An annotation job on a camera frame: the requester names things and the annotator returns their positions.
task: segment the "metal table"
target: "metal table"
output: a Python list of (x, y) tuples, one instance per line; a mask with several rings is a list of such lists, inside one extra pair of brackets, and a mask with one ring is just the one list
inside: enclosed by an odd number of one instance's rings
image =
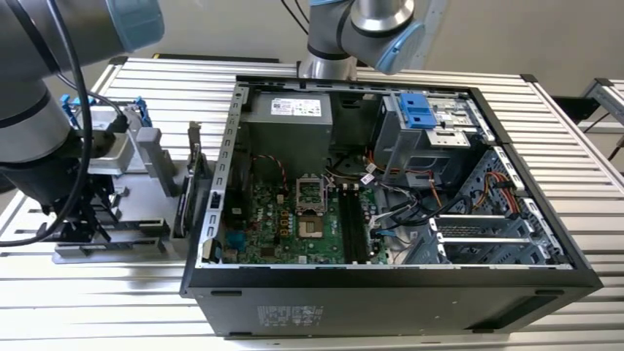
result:
[[(234, 75), (293, 76), (290, 64), (130, 58), (112, 63), (93, 90), (113, 99), (141, 96), (162, 146), (186, 150), (188, 121), (202, 122), (205, 154), (216, 158)], [(605, 288), (508, 336), (226, 341), (210, 330), (194, 301), (177, 295), (182, 263), (53, 265), (52, 244), (0, 255), (0, 340), (16, 347), (204, 347), (210, 350), (621, 350), (624, 344), (624, 179), (544, 92), (520, 75), (405, 71), (360, 80), (474, 86), (528, 163), (550, 204), (585, 252)], [(16, 196), (0, 216), (2, 240), (22, 238), (45, 218)]]
[(586, 87), (582, 96), (594, 98), (618, 122), (617, 126), (605, 126), (621, 128), (624, 124), (624, 80), (596, 78)]

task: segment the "ram slot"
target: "ram slot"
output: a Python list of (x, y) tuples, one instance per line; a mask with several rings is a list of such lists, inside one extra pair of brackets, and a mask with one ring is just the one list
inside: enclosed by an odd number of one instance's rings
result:
[(342, 248), (345, 263), (365, 263), (366, 238), (364, 232), (360, 199), (357, 190), (342, 190), (338, 196), (340, 226), (342, 228)]

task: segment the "power supply label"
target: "power supply label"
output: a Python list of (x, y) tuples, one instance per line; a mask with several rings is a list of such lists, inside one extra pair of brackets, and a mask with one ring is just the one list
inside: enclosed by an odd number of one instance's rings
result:
[(257, 306), (264, 327), (314, 327), (321, 324), (322, 306)]
[(270, 101), (270, 114), (321, 117), (321, 101), (312, 99), (273, 99)]

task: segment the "green motherboard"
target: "green motherboard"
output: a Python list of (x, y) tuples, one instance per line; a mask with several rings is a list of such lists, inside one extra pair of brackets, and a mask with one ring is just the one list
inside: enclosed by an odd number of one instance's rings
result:
[[(252, 189), (249, 218), (245, 223), (244, 248), (225, 248), (225, 263), (249, 264), (344, 264), (342, 235), (340, 230), (338, 193), (333, 188), (326, 191), (326, 212), (322, 216), (297, 215), (296, 195), (292, 190), (284, 194), (284, 188), (273, 184), (256, 184)], [(360, 190), (364, 210), (374, 208), (374, 197), (370, 189)], [(306, 201), (317, 198), (317, 189), (301, 189), (301, 197)], [(366, 228), (364, 211), (361, 225)], [(382, 248), (378, 255), (370, 257), (372, 264), (385, 264), (386, 256)]]

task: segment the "motherboard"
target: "motherboard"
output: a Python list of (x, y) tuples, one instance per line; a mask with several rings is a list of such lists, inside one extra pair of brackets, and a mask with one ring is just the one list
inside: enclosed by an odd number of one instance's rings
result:
[[(252, 188), (249, 218), (245, 230), (226, 232), (225, 263), (248, 264), (344, 264), (345, 241), (338, 204), (338, 189), (325, 187), (325, 212), (308, 213), (296, 210), (298, 203), (317, 203), (317, 189), (312, 186), (293, 191), (282, 186), (257, 183)], [(361, 228), (361, 241), (368, 243), (368, 220), (376, 213), (370, 189), (358, 189), (361, 218), (348, 219)], [(385, 249), (370, 255), (372, 264), (385, 264)]]

